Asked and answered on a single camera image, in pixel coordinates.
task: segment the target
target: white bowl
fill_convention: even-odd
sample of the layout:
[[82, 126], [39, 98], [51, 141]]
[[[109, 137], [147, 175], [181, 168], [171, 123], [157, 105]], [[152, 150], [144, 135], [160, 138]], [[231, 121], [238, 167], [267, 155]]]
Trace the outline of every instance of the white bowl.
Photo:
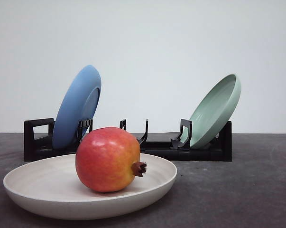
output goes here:
[[102, 219], [130, 213], [162, 198], [175, 182], [176, 166], [141, 154], [143, 177], [125, 189], [98, 193], [85, 187], [75, 171], [75, 154], [43, 159], [10, 171], [3, 184], [10, 198], [25, 210], [56, 219]]

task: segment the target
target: mint green bowl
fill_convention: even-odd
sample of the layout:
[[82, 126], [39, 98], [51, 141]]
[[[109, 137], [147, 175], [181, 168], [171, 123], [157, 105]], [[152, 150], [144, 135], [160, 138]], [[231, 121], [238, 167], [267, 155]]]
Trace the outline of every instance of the mint green bowl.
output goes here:
[[[235, 75], [226, 76], [212, 88], [189, 119], [192, 121], [190, 148], [200, 149], [220, 132], [235, 110], [240, 94], [241, 83]], [[188, 129], [184, 128], [181, 141], [187, 136]]]

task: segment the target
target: gray table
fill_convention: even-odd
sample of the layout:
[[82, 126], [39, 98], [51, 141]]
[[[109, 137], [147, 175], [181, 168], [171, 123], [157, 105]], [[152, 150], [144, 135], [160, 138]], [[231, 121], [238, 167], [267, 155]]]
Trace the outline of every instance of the gray table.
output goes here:
[[100, 220], [44, 218], [14, 204], [2, 180], [22, 164], [23, 134], [0, 133], [0, 227], [286, 228], [286, 134], [234, 134], [233, 162], [174, 161], [177, 179], [162, 199]]

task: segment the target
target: white wall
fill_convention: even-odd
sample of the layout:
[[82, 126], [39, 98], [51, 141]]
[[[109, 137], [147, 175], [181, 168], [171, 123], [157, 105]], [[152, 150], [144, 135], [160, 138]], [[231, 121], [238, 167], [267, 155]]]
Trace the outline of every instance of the white wall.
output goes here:
[[178, 131], [235, 73], [233, 132], [286, 133], [286, 0], [0, 0], [0, 132], [55, 118], [88, 64], [102, 77], [95, 128]]

